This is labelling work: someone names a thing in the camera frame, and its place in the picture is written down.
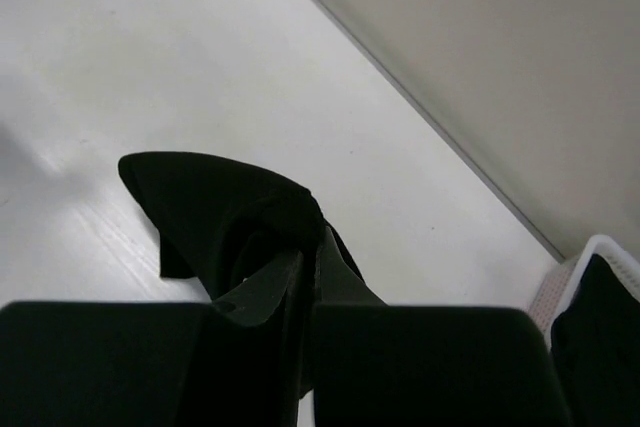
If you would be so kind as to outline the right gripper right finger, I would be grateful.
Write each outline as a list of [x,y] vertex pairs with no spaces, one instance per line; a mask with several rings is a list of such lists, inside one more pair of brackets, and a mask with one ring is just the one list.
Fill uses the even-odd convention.
[[523,311],[390,306],[348,266],[332,230],[311,314],[319,426],[567,426],[542,334]]

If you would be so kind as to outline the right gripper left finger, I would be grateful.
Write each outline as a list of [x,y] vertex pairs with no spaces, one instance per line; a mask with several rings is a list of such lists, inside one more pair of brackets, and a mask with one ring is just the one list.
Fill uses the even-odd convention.
[[293,426],[304,280],[289,251],[211,303],[11,303],[1,422]]

